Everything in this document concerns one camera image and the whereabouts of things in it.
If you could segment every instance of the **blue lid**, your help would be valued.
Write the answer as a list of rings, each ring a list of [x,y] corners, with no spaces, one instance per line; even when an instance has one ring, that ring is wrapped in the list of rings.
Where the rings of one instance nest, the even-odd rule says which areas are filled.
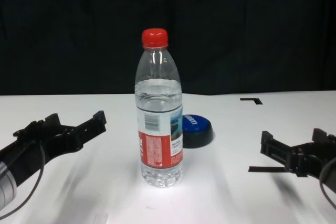
[[[199,115],[183,116],[183,148],[199,148],[213,139],[211,122]]]
[[[199,115],[184,115],[183,116],[183,132],[196,133],[205,131],[208,127],[209,120]]]

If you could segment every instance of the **robotic arm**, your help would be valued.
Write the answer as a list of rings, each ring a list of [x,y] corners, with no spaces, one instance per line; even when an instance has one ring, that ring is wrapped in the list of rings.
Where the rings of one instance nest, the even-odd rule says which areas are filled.
[[[336,193],[336,137],[321,129],[314,129],[312,143],[288,146],[263,131],[261,153],[279,162],[283,167],[250,166],[249,172],[294,173],[298,177],[311,176],[320,182],[321,190],[329,203],[335,203],[326,194],[323,184]]]
[[[0,210],[31,175],[55,157],[81,150],[86,142],[106,131],[105,124],[103,111],[77,127],[61,125],[58,115],[52,114],[15,132],[17,140],[0,151]]]

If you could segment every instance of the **white tabletop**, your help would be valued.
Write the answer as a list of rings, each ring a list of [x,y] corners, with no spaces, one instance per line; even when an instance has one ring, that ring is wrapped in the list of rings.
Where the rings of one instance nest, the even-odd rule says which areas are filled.
[[[263,105],[242,97],[260,98]],[[336,133],[336,92],[185,94],[183,105],[184,114],[211,121],[215,138],[206,147],[184,150],[181,181],[154,188],[140,174],[133,95],[0,97],[0,148],[14,140],[13,132],[52,113],[62,124],[78,125],[104,110],[108,122],[107,132],[80,152],[48,163],[32,199],[2,223],[334,223],[336,211],[317,179],[247,171],[250,165],[279,166],[260,154],[264,130],[288,145],[310,141],[315,127]],[[1,215],[26,198],[37,174],[19,186]]]

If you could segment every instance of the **barcode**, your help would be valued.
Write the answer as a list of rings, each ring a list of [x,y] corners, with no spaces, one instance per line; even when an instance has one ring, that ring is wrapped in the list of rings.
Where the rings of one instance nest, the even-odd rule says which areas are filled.
[[[160,131],[160,116],[145,114],[145,128],[149,131]]]

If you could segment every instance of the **water bottle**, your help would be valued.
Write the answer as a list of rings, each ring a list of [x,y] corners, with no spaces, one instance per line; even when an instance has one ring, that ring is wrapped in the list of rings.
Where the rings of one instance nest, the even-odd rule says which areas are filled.
[[[173,185],[182,173],[182,90],[162,28],[143,31],[144,53],[135,78],[141,172],[156,187]]]

